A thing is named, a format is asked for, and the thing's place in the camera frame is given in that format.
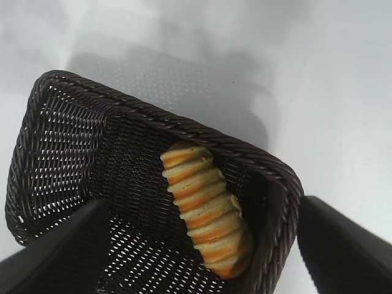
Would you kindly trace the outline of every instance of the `woven pattern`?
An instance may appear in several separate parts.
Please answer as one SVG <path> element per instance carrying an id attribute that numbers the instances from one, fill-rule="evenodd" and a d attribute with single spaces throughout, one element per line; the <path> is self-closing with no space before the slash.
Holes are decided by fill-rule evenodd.
<path id="1" fill-rule="evenodd" d="M 0 263 L 1 294 L 92 294 L 108 264 L 105 200 L 79 209 L 28 248 Z"/>
<path id="2" fill-rule="evenodd" d="M 255 239 L 251 268 L 205 269 L 167 192 L 159 156 L 178 140 L 213 153 Z M 250 144 L 73 73 L 32 90 L 7 185 L 6 219 L 29 244 L 94 198 L 110 201 L 112 293 L 272 293 L 295 239 L 303 190 L 290 167 Z"/>

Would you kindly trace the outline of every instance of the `white table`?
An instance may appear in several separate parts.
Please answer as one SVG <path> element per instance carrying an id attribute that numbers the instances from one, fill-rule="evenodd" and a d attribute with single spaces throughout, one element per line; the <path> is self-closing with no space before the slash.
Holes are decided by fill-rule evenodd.
<path id="1" fill-rule="evenodd" d="M 66 69 L 267 149 L 392 242 L 392 1 L 0 1 L 0 187 L 34 80 Z M 0 210 L 0 258 L 17 251 Z M 295 244 L 275 293 L 315 293 Z"/>

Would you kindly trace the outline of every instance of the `dark brown wicker basket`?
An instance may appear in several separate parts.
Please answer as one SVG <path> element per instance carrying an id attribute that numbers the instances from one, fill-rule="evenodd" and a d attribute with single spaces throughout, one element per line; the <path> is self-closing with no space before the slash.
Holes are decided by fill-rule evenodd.
<path id="1" fill-rule="evenodd" d="M 167 192 L 159 155 L 203 145 L 255 237 L 250 269 L 205 269 Z M 29 98 L 7 185 L 7 225 L 26 246 L 95 198 L 110 201 L 110 293 L 272 293 L 295 239 L 303 190 L 293 170 L 250 144 L 114 89 L 52 71 Z"/>

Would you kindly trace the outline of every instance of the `bread roll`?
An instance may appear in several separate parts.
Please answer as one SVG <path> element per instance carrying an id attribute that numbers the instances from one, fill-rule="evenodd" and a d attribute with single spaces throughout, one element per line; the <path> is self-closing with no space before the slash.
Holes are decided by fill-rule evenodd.
<path id="1" fill-rule="evenodd" d="M 252 261 L 253 238 L 237 198 L 226 191 L 222 172 L 213 166 L 212 154 L 181 141 L 160 158 L 168 191 L 206 268 L 222 279 L 239 276 Z"/>

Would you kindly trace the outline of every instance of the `black object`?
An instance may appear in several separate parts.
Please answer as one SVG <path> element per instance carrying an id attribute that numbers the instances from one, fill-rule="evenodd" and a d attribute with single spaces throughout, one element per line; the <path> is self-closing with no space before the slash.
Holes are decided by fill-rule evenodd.
<path id="1" fill-rule="evenodd" d="M 108 264 L 106 200 L 94 200 L 0 263 L 0 294 L 95 293 Z"/>
<path id="2" fill-rule="evenodd" d="M 159 156 L 178 140 L 209 148 L 255 239 L 251 267 L 222 281 L 202 265 Z M 110 293 L 272 293 L 296 236 L 293 170 L 238 139 L 64 71 L 31 92 L 7 185 L 6 219 L 26 246 L 95 198 L 110 202 Z"/>
<path id="3" fill-rule="evenodd" d="M 392 293 L 392 246 L 317 197 L 303 197 L 298 244 L 320 294 Z"/>

